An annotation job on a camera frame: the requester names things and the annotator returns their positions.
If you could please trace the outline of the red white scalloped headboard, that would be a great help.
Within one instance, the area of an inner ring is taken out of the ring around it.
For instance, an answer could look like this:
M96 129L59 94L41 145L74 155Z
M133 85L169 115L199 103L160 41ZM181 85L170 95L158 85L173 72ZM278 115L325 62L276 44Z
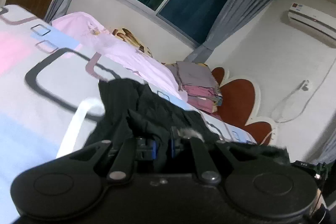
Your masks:
M217 115L221 120L251 135L260 145L275 145L278 130L275 121L259 115L261 91L256 81L249 77L230 77L223 67L212 70L219 84L223 102Z

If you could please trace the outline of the white air conditioner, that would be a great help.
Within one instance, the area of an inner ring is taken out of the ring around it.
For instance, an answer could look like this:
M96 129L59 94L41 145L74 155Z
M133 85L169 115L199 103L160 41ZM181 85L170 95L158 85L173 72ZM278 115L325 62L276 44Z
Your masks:
M293 3L287 15L294 28L335 48L335 17L300 3Z

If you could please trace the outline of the black jacket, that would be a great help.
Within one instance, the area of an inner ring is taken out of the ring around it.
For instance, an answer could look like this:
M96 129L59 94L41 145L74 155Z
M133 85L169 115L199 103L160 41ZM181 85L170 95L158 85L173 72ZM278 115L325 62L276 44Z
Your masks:
M153 93L149 85L131 79L116 79L98 83L105 114L88 136L85 145L109 140L116 148L129 138L151 139L157 143L159 168L167 159L171 129L192 129L203 138L211 157L225 162L221 152L215 151L218 134L211 132L201 115L186 111Z

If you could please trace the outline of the pink folded clothes stack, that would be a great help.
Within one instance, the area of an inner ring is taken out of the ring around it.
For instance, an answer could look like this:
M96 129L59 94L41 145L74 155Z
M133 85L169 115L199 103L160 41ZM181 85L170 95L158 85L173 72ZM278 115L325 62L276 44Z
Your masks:
M184 85L183 89L187 92L187 103L194 106L196 109L213 113L214 96L218 86L214 88L205 88L202 86Z

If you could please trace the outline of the pink blanket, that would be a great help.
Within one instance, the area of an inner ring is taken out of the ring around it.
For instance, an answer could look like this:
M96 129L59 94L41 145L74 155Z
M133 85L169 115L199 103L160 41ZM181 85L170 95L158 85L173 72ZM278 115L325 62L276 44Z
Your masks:
M154 84L180 100L187 101L187 92L178 86L167 67L137 47L116 38L93 16L85 12L74 12L54 19L51 24L80 44L121 64L148 83Z

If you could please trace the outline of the patterned grey bed sheet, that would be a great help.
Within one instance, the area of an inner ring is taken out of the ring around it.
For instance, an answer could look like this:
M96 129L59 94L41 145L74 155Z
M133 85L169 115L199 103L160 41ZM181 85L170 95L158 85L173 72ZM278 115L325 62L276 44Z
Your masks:
M17 219L10 186L17 175L56 158L77 108L87 109L77 125L74 149L81 148L104 113L98 81L129 78L148 84L165 100L190 110L187 95L165 73L131 71L52 28L25 9L1 12L1 223Z

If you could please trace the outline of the colourful folded cloth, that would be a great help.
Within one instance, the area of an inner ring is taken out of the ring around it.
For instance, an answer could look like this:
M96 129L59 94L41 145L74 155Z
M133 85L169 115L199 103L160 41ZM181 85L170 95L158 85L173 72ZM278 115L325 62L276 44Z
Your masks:
M214 96L213 113L217 112L218 107L222 105L223 96L220 89L217 89Z

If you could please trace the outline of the grey curtain right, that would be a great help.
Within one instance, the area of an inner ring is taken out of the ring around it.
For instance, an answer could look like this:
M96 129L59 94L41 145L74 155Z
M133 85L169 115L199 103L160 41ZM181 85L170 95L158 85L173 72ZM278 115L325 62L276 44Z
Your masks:
M205 63L218 46L248 24L271 1L273 0L228 0L216 18L206 41L193 50L185 61Z

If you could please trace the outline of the yellow patterned pillow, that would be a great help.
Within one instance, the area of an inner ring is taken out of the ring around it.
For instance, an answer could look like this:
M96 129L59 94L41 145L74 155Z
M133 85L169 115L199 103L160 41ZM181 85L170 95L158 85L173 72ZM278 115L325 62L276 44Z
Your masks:
M112 34L116 38L136 47L139 51L146 54L147 56L153 57L151 50L147 46L142 44L142 42L138 40L128 29L114 29Z

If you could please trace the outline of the grey folded cloth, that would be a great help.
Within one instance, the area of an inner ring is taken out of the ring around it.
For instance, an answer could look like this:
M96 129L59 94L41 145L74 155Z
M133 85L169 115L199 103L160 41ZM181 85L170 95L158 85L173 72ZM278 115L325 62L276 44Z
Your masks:
M173 74L179 91L182 91L186 85L214 90L218 88L218 83L206 65L177 61L173 64L167 64L165 67Z

